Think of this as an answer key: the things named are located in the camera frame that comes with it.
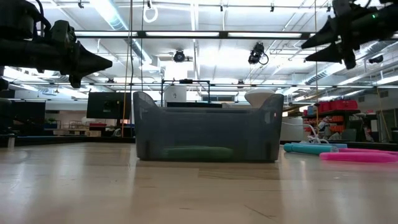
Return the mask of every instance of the metal frame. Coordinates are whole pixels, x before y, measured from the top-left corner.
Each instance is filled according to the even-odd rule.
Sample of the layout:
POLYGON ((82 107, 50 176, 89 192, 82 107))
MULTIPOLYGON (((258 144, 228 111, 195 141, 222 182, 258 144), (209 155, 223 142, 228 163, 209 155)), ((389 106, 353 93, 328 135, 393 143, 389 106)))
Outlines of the metal frame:
MULTIPOLYGON (((166 82, 171 82, 171 84, 168 86, 168 87, 170 87, 170 86, 174 86, 174 82, 180 82, 180 80, 162 80, 162 84, 160 86, 160 106, 161 107, 163 107, 163 93, 164 93, 164 91, 166 91, 168 89, 168 87, 167 87, 163 91, 164 83, 166 83, 166 82)), ((192 80, 192 82, 199 83, 199 85, 200 85, 200 83, 207 83, 207 85, 208 85, 207 93, 208 93, 208 96, 209 96, 208 103, 211 103, 211 101, 210 101, 210 86, 211 86, 210 85, 210 81, 209 80, 192 80)), ((179 83, 179 84, 185 85, 185 86, 189 86, 190 83, 187 83, 187 84, 179 83)))
MULTIPOLYGON (((20 85, 58 85, 58 86, 70 86, 70 83, 57 83, 57 82, 9 82, 9 84, 20 85)), ((162 86, 162 83, 81 83, 81 85, 98 85, 98 86, 162 86)), ((177 85, 184 85, 184 86, 193 86, 193 87, 201 87, 199 84, 180 84, 177 85)), ((212 87, 258 87, 258 88, 287 88, 287 87, 297 87, 297 88, 316 88, 316 85, 294 85, 294 84, 210 84, 212 87)), ((368 86, 361 86, 361 85, 318 85, 319 88, 345 88, 345 89, 370 89, 370 88, 380 88, 380 89, 396 89, 398 85, 368 85, 368 86)))
POLYGON ((314 33, 225 30, 132 30, 130 32, 126 30, 76 30, 75 35, 79 39, 127 39, 131 36, 137 39, 308 40, 314 33))

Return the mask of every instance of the metal beam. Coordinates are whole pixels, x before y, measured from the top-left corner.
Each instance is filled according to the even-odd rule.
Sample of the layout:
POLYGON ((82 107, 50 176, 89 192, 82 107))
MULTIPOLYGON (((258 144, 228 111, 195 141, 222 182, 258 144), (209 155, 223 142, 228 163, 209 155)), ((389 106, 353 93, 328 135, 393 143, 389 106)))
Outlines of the metal beam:
MULTIPOLYGON (((120 30, 76 30, 79 39, 126 39, 128 31, 120 30)), ((248 40, 307 40, 311 32, 273 32, 273 31, 132 31, 132 36, 138 39, 248 39, 248 40)))
MULTIPOLYGON (((51 83, 51 82, 10 82, 10 84, 19 85, 60 85, 70 86, 70 83, 51 83)), ((96 86, 161 86, 161 83, 81 83, 82 85, 96 85, 96 86)), ((176 83, 174 86, 194 86, 201 87, 199 84, 184 84, 176 83)), ((316 88, 315 85, 292 85, 292 84, 211 84, 211 87, 258 87, 258 88, 316 88)), ((370 89, 370 88, 398 88, 398 85, 318 85, 318 88, 345 88, 345 89, 370 89)))

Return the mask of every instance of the gray plastic bin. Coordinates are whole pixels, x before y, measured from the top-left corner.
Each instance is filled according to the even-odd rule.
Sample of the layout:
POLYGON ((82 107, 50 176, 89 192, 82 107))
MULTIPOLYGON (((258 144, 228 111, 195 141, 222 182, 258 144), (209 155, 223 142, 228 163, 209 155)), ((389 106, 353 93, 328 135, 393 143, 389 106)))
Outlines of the gray plastic bin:
POLYGON ((142 160, 277 160, 284 96, 259 109, 159 108, 135 92, 137 156, 142 160))

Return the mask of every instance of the ceiling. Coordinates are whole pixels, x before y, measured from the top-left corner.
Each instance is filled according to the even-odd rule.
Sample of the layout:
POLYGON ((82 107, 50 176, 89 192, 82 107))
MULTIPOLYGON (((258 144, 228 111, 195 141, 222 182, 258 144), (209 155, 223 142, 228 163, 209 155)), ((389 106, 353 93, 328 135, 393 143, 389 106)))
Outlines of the ceiling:
MULTIPOLYGON (((44 6, 45 17, 53 24, 57 20, 66 20, 75 30, 111 30, 98 9, 91 4, 93 0, 83 1, 84 9, 78 7, 77 0, 41 0, 44 6)), ((365 5, 367 0, 357 1, 365 5)), ((143 7, 147 1, 132 1, 132 29, 133 30, 238 30, 261 32, 316 32, 325 24, 328 16, 333 16, 333 10, 327 12, 329 1, 316 1, 317 13, 315 15, 315 1, 311 0, 153 0, 157 7, 158 18, 151 23, 143 21, 143 7), (270 12, 271 3, 274 3, 274 12, 270 12)), ((378 6, 378 1, 373 1, 371 6, 378 6)), ((130 20, 130 1, 114 0, 114 5, 120 18, 128 24, 130 20)), ((148 18, 154 15, 153 10, 147 12, 148 18)), ((325 78, 319 79, 319 85, 342 85, 341 82, 357 77, 369 71, 375 71, 373 79, 370 76, 362 77, 345 85, 370 85, 373 81, 381 79, 378 70, 386 65, 396 62, 396 46, 393 44, 382 50, 384 61, 380 64, 364 64, 364 60, 358 60, 358 66, 352 70, 345 70, 343 65, 331 63, 305 62, 304 58, 315 52, 315 49, 301 50, 302 40, 248 40, 248 39, 198 39, 196 43, 192 39, 142 39, 137 40, 142 49, 149 55, 160 59, 162 70, 148 72, 140 69, 140 61, 134 55, 133 67, 127 57, 128 44, 124 39, 80 39, 81 43, 90 52, 113 61, 113 66, 105 71, 87 76, 83 82, 104 83, 113 78, 117 83, 124 83, 127 74, 127 83, 134 75, 134 82, 159 82, 167 65, 174 63, 172 55, 176 50, 183 50, 184 54, 191 58, 191 62, 184 62, 188 70, 188 78, 210 80, 212 83, 237 83, 244 80, 245 83, 255 84, 298 84, 305 85, 309 78, 327 68, 332 68, 325 78), (269 63, 250 65, 248 57, 256 42, 261 41, 269 56, 269 63), (198 65, 197 77, 195 77, 194 63, 195 50, 197 52, 196 63, 198 65)), ((366 59, 366 49, 370 45, 362 46, 357 55, 366 59)), ((18 82, 44 82, 43 78, 32 77, 32 74, 19 75, 12 78, 18 82)), ((123 86, 101 86, 99 91, 123 90, 123 86)), ((235 90, 236 87, 224 90, 235 90)), ((312 88, 272 88, 285 95, 311 96, 312 88)), ((358 89, 345 88, 344 94, 358 89)), ((335 91, 327 88, 321 91, 335 91)))

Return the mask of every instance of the wooden floor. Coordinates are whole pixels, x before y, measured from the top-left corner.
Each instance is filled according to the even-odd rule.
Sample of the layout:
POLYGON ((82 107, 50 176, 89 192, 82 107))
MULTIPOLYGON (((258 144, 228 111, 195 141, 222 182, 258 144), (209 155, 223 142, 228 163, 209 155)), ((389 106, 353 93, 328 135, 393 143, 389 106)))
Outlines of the wooden floor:
POLYGON ((137 161, 132 144, 0 152, 0 223, 398 223, 398 165, 137 161))

